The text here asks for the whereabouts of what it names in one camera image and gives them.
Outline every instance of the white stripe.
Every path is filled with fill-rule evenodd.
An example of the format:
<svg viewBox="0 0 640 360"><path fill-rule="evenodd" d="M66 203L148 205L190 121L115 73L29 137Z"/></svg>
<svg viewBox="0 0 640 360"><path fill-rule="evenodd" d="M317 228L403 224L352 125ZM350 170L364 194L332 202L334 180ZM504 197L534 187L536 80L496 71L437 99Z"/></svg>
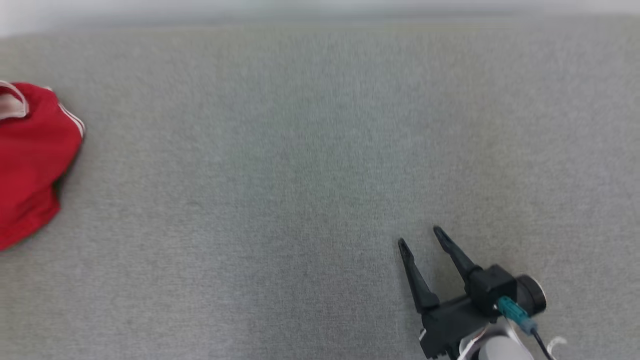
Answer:
<svg viewBox="0 0 640 360"><path fill-rule="evenodd" d="M86 127L84 127L84 122L82 122L82 120L80 120L77 116L75 116L74 114L71 113L71 111L68 111L67 108L60 104L60 106L62 107L62 110L67 113L67 115L69 115L70 117L74 118L76 121L78 121L78 123L80 123L80 126L82 126L82 131L83 133L86 131Z"/></svg>
<svg viewBox="0 0 640 360"><path fill-rule="evenodd" d="M83 138L84 128L82 127L82 125L80 125L81 122L78 122L79 120L77 120L77 117L73 116L70 112L68 112L67 109L65 109L65 107L62 106L62 104L58 103L58 106L60 107L62 112L65 113L71 119L71 121L73 121L74 124L78 127L78 131L80 131L80 137Z"/></svg>

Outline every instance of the cable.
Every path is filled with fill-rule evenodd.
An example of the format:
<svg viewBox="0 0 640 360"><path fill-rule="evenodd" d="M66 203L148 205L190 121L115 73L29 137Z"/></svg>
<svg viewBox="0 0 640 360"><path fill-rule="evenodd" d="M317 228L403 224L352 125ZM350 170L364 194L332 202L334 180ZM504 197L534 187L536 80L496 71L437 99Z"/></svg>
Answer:
<svg viewBox="0 0 640 360"><path fill-rule="evenodd" d="M548 360L556 360L553 356L551 356L551 354L549 354L549 351L547 350L547 347L545 346L545 342L542 341L542 339L540 338L540 335L538 334L538 330L533 329L531 330L531 334L533 335L534 338L536 338L536 341L538 342L538 345L540 345L540 348L542 349L542 353L547 357Z"/></svg>
<svg viewBox="0 0 640 360"><path fill-rule="evenodd" d="M516 329L513 328L513 325L511 324L511 321L509 321L509 319L507 319L506 317L505 317L505 319L507 320L507 325L509 325L509 328L511 329L511 331L513 331L515 333ZM516 341L516 342L520 345L521 348L523 348L527 352L527 354L529 354L529 359L530 360L534 360L533 359L533 355L531 355L531 351L529 351L529 349L526 346L524 346L522 341L520 341L520 339L518 339L518 341Z"/></svg>
<svg viewBox="0 0 640 360"><path fill-rule="evenodd" d="M547 351L549 352L549 354L553 358L555 358L554 353L553 353L554 346L556 346L558 344L565 344L566 345L567 341L562 336L556 336L555 338L551 339L551 341L549 341L549 343L547 344Z"/></svg>
<svg viewBox="0 0 640 360"><path fill-rule="evenodd" d="M520 327L520 330L526 335L531 335L533 330L538 329L538 324L529 317L529 314L522 309L515 301L510 297L503 296L498 299L496 304L498 311L509 320L512 320Z"/></svg>
<svg viewBox="0 0 640 360"><path fill-rule="evenodd" d="M480 333L478 333L478 335L474 336L471 341L469 341L469 343L467 344L467 346L464 348L464 350L462 350L462 352L460 353L460 356L458 356L458 360L464 360L466 359L467 354L469 353L469 351L471 351L471 348L474 346L474 344L480 340L480 338L482 337L482 335L484 335L484 333L486 332L486 326L482 329L482 331Z"/></svg>

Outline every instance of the black cable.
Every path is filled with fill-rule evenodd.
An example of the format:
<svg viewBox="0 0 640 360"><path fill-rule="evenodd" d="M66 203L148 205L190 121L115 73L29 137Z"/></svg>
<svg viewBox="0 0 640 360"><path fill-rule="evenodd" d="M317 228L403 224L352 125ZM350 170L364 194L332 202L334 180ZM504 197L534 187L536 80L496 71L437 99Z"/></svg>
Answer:
<svg viewBox="0 0 640 360"><path fill-rule="evenodd" d="M542 349L543 354L547 357L547 359L549 360L556 360L554 359L553 356L551 356L551 354L549 354L549 352L547 351L547 347L545 346L545 342L542 341L542 339L540 338L540 335L538 334L538 331L536 329L531 329L531 334L533 335L534 338L536 338L536 341L538 342L538 345L540 345L540 348Z"/></svg>

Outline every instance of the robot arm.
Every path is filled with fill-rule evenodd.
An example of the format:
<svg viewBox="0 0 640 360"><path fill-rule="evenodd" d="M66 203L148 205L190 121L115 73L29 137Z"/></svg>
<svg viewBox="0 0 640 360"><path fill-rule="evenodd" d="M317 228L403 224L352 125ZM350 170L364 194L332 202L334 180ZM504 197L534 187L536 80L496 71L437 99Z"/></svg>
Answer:
<svg viewBox="0 0 640 360"><path fill-rule="evenodd" d="M528 275L513 277L499 265L483 269L440 227L433 231L462 276L465 294L440 303L415 266L409 246L403 239L398 241L413 302L422 317L424 328L419 339L424 355L428 359L446 354L452 360L532 360L502 315L508 309L513 314L521 311L524 315L518 324L531 332L530 325L535 323L526 319L547 307L539 284Z"/></svg>

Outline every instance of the red cloth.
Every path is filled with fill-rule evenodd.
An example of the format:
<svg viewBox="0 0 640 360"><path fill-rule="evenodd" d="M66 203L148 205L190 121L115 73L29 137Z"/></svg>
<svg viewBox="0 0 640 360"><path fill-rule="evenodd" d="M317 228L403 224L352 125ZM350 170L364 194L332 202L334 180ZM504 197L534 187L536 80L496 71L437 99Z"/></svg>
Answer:
<svg viewBox="0 0 640 360"><path fill-rule="evenodd" d="M46 225L60 209L53 182L80 148L84 124L48 88L0 81L0 101L2 251Z"/></svg>

